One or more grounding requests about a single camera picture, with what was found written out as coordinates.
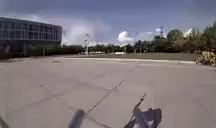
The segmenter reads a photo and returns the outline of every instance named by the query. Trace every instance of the pavement seam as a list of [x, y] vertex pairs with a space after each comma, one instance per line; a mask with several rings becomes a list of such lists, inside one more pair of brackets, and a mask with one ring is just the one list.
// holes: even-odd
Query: pavement seam
[[[139, 64], [140, 63], [137, 63], [134, 67], [133, 67], [133, 69], [130, 69], [130, 70], [132, 70], [132, 71], [134, 71], [135, 69], [136, 69], [136, 67], [137, 66], [139, 66]], [[126, 77], [127, 77], [127, 75], [107, 94], [107, 95], [105, 95], [99, 102], [97, 102], [86, 114], [88, 114], [89, 112], [91, 112], [95, 107], [97, 107], [103, 100], [105, 100], [106, 99], [106, 97], [108, 97], [118, 86], [120, 86], [122, 83], [123, 83], [123, 81], [126, 79]]]

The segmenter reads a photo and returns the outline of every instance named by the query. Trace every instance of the glass building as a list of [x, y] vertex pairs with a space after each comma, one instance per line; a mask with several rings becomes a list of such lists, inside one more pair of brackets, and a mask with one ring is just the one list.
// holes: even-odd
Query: glass building
[[0, 17], [0, 48], [23, 51], [30, 46], [60, 46], [62, 28], [57, 25]]

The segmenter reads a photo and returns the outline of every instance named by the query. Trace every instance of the blue sky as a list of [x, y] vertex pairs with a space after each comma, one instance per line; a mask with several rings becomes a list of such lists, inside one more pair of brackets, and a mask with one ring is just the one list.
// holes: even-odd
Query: blue sky
[[148, 39], [156, 28], [168, 32], [201, 28], [216, 20], [216, 0], [0, 0], [0, 16], [63, 26], [67, 44], [88, 40], [118, 43], [120, 32]]

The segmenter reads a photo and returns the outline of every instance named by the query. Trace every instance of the lamp post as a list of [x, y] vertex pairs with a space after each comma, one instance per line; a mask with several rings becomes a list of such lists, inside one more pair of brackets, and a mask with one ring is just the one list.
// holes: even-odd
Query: lamp post
[[[85, 36], [85, 37], [89, 37], [90, 35], [89, 35], [88, 33], [85, 33], [84, 36]], [[89, 47], [88, 47], [88, 45], [87, 45], [87, 41], [88, 41], [88, 40], [85, 40], [85, 41], [84, 41], [84, 45], [86, 46], [85, 52], [86, 52], [87, 55], [89, 55]]]

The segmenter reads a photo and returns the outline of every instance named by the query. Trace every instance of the concrete pavement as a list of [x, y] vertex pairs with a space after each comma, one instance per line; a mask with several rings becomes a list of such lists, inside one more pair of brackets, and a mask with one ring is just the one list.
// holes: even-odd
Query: concrete pavement
[[42, 58], [0, 69], [0, 114], [11, 128], [120, 128], [141, 109], [161, 108], [162, 128], [216, 128], [216, 68], [154, 62]]

